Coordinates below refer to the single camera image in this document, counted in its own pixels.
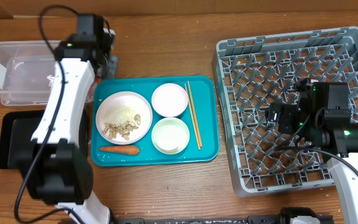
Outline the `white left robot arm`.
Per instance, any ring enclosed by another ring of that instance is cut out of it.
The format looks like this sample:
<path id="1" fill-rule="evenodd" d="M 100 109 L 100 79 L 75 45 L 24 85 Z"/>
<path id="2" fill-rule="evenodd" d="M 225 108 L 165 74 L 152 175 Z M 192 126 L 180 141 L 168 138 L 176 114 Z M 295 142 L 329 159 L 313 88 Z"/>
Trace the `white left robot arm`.
<path id="1" fill-rule="evenodd" d="M 96 72 L 109 63 L 115 33 L 96 14 L 77 14 L 76 32 L 51 52 L 55 78 L 26 156 L 17 162 L 23 183 L 14 205 L 19 217 L 22 195 L 28 191 L 75 223 L 113 223 L 111 209 L 93 192 L 93 169 L 80 149 L 80 123 L 85 99 Z"/>

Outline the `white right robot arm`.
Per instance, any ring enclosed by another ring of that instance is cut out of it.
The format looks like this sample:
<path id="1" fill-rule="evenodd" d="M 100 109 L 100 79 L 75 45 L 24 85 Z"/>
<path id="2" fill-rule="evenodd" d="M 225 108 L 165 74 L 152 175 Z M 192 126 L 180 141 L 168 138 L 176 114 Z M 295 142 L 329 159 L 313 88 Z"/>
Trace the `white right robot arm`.
<path id="1" fill-rule="evenodd" d="M 323 155 L 334 179 L 346 223 L 358 223 L 358 123 L 348 107 L 349 85 L 310 82 L 294 85 L 295 105 L 272 103 L 265 112 L 268 125 L 295 139 L 285 140 L 274 151 L 309 151 Z"/>

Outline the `white tissue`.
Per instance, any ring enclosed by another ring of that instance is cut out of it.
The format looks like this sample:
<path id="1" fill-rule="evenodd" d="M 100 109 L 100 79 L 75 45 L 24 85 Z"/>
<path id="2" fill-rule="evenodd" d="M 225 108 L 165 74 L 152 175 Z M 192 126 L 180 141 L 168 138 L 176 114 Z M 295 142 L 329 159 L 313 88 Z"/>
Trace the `white tissue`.
<path id="1" fill-rule="evenodd" d="M 55 75 L 48 75 L 47 80 L 48 80 L 48 87 L 50 88 L 50 90 L 52 90 L 53 83 L 54 83 L 54 80 L 55 80 Z"/>

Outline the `pale green bowl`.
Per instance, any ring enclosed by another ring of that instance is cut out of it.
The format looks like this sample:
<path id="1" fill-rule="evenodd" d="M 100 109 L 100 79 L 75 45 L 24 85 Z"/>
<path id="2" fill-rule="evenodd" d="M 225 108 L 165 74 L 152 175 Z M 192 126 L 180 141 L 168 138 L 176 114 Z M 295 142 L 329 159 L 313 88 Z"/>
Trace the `pale green bowl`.
<path id="1" fill-rule="evenodd" d="M 178 154 L 190 141 L 188 126 L 178 118 L 164 118 L 152 129 L 152 143 L 163 154 Z"/>

